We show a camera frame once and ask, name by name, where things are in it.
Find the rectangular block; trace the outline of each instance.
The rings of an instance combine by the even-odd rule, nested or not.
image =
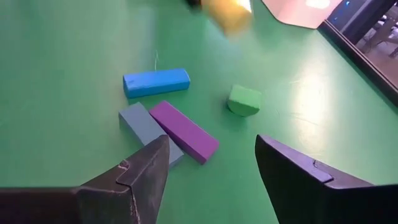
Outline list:
[[[145,146],[159,136],[166,134],[141,103],[136,103],[120,111],[119,119],[131,128]],[[170,139],[169,166],[174,166],[182,159],[182,156],[181,149]]]
[[[218,149],[219,142],[215,138],[170,103],[163,101],[149,113],[175,143],[200,164],[204,164]]]
[[[189,84],[189,76],[182,68],[123,76],[123,88],[127,98],[186,90]]]

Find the green block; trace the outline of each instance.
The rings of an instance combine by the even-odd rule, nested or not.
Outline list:
[[[229,109],[241,116],[254,115],[260,110],[261,93],[239,85],[233,85],[228,98]]]

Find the green table surface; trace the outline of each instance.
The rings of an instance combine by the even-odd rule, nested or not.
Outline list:
[[[171,102],[220,141],[170,171],[158,223],[277,223],[257,170],[267,134],[374,184],[398,182],[398,112],[317,30],[254,22],[226,38],[182,0],[0,2],[0,186],[80,185],[140,148],[118,111]],[[126,100],[125,73],[185,68],[187,91]],[[233,84],[258,114],[226,108]]]

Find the foam block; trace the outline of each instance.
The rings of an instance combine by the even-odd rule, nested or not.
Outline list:
[[[219,143],[215,138],[170,103],[163,101],[149,113],[175,143],[200,164],[204,164],[218,149]]]
[[[136,103],[120,111],[119,119],[124,121],[131,128],[134,134],[145,146],[157,139],[159,136],[166,134],[140,103]],[[169,144],[169,167],[172,167],[182,159],[183,152],[171,139]]]
[[[186,90],[189,84],[189,76],[182,68],[123,76],[124,93],[128,98]]]
[[[260,110],[261,93],[239,85],[232,87],[228,98],[229,109],[241,116],[250,116]]]

